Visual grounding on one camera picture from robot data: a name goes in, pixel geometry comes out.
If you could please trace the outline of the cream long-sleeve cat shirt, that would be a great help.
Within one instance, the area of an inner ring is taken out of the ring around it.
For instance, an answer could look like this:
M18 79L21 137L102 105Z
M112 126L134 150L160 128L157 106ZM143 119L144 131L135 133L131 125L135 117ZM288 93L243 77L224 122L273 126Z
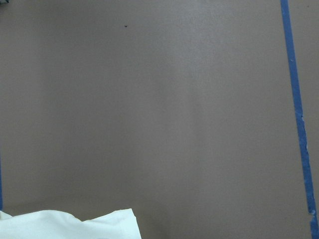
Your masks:
M132 209L81 221L70 213L43 210L11 216L1 211L2 239L140 239Z

